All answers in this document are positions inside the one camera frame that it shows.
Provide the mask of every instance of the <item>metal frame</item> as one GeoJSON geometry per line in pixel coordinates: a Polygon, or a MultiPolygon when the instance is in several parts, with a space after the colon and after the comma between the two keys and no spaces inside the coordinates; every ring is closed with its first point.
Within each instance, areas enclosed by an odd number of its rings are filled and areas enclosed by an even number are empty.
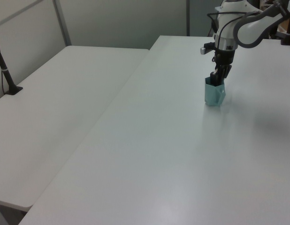
{"type": "Polygon", "coordinates": [[[31,7],[33,7],[33,6],[37,5],[37,4],[39,4],[41,1],[43,1],[43,0],[36,0],[35,2],[31,3],[30,5],[28,5],[28,6],[24,7],[23,9],[19,10],[18,12],[14,13],[14,14],[12,14],[12,15],[10,15],[10,16],[8,16],[7,18],[5,18],[5,19],[3,19],[3,20],[1,20],[1,21],[0,21],[0,26],[1,26],[2,24],[6,23],[7,21],[9,21],[9,20],[15,18],[17,15],[21,14],[22,12],[26,11],[27,9],[29,9],[29,8],[31,8],[31,7]]]}
{"type": "Polygon", "coordinates": [[[61,28],[61,33],[64,38],[65,45],[66,46],[72,45],[71,40],[70,40],[70,35],[69,35],[67,25],[66,25],[66,20],[62,13],[61,2],[59,0],[52,0],[52,1],[53,1],[56,16],[57,16],[57,20],[59,21],[59,25],[61,28]]]}

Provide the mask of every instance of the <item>black cable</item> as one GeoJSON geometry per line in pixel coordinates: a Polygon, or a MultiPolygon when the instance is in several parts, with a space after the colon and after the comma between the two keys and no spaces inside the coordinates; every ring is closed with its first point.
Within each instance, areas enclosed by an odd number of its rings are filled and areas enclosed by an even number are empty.
{"type": "Polygon", "coordinates": [[[3,87],[3,71],[1,71],[1,87],[2,87],[3,94],[5,94],[4,87],[3,87]]]}
{"type": "Polygon", "coordinates": [[[229,21],[228,23],[226,23],[226,24],[222,27],[222,29],[221,29],[221,31],[220,31],[220,33],[219,33],[219,37],[218,37],[217,49],[219,49],[220,38],[221,38],[221,34],[222,34],[222,31],[224,30],[224,28],[225,28],[227,25],[229,25],[230,23],[232,23],[232,22],[234,22],[234,21],[236,21],[236,20],[241,19],[242,17],[243,17],[243,16],[240,16],[240,17],[238,17],[238,18],[236,18],[236,19],[233,19],[233,20],[229,21]]]}
{"type": "MultiPolygon", "coordinates": [[[[234,13],[234,14],[247,14],[247,13],[244,13],[244,12],[233,12],[233,13],[234,13]]],[[[242,17],[243,17],[243,16],[240,16],[240,17],[238,17],[238,18],[236,18],[236,19],[233,19],[233,20],[229,21],[227,24],[225,24],[225,25],[222,27],[222,29],[221,29],[221,31],[220,31],[220,33],[219,33],[217,49],[219,49],[220,38],[221,38],[221,34],[222,34],[222,31],[224,30],[224,28],[225,28],[227,25],[229,25],[230,23],[232,23],[232,22],[234,22],[234,21],[236,21],[236,20],[241,19],[242,17]]]]}
{"type": "Polygon", "coordinates": [[[3,87],[3,71],[1,71],[1,86],[2,86],[3,94],[5,94],[4,87],[3,87]]]}
{"type": "MultiPolygon", "coordinates": [[[[216,23],[215,23],[215,20],[214,20],[212,17],[210,17],[210,16],[208,16],[208,17],[209,17],[209,18],[212,20],[212,22],[214,23],[215,28],[217,28],[217,25],[216,25],[216,23]]],[[[211,26],[211,29],[210,29],[209,33],[207,34],[207,37],[210,36],[210,33],[211,33],[211,31],[212,31],[212,28],[213,28],[213,26],[211,26]]]]}
{"type": "Polygon", "coordinates": [[[211,17],[212,15],[222,15],[222,14],[246,14],[246,12],[217,12],[217,13],[208,13],[207,16],[212,20],[212,23],[214,24],[214,27],[217,27],[217,24],[215,22],[215,20],[211,17]]]}

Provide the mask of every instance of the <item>black stand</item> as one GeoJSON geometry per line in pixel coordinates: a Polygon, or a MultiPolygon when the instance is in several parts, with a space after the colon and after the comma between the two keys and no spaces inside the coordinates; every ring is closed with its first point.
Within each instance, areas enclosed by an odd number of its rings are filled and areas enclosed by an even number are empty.
{"type": "Polygon", "coordinates": [[[287,28],[287,33],[284,39],[281,40],[281,45],[290,45],[290,19],[289,19],[289,24],[287,28]]]}
{"type": "Polygon", "coordinates": [[[18,93],[19,91],[21,91],[23,88],[22,87],[17,87],[12,79],[12,77],[10,76],[10,73],[8,71],[8,68],[5,64],[5,61],[1,55],[1,51],[0,51],[0,67],[1,67],[1,70],[4,74],[4,77],[6,79],[6,81],[8,82],[8,86],[9,86],[9,89],[8,91],[5,93],[7,95],[15,95],[16,93],[18,93]]]}

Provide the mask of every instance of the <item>white table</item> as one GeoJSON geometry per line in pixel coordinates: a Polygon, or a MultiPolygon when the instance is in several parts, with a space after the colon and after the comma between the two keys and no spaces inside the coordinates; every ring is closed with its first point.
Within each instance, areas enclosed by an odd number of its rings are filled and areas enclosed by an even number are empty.
{"type": "Polygon", "coordinates": [[[147,53],[67,47],[0,99],[0,204],[35,203],[147,53]]]}
{"type": "Polygon", "coordinates": [[[290,224],[290,47],[239,48],[208,107],[209,41],[160,37],[20,224],[290,224]]]}

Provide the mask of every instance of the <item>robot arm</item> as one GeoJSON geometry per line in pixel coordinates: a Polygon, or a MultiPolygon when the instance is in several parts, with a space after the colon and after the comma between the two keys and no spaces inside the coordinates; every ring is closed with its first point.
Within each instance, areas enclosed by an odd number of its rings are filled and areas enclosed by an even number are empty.
{"type": "MultiPolygon", "coordinates": [[[[214,87],[224,86],[224,79],[229,74],[238,45],[245,48],[256,47],[274,26],[290,18],[290,0],[276,0],[264,12],[247,0],[225,0],[216,10],[219,28],[214,36],[215,42],[207,43],[201,48],[201,54],[215,51],[213,61],[216,67],[209,78],[209,85],[214,87]]],[[[206,98],[206,103],[220,105],[222,102],[213,100],[209,103],[206,98]]]]}
{"type": "Polygon", "coordinates": [[[254,48],[274,26],[289,18],[290,0],[276,0],[271,7],[259,15],[245,15],[238,21],[233,28],[234,39],[241,47],[254,48]]]}

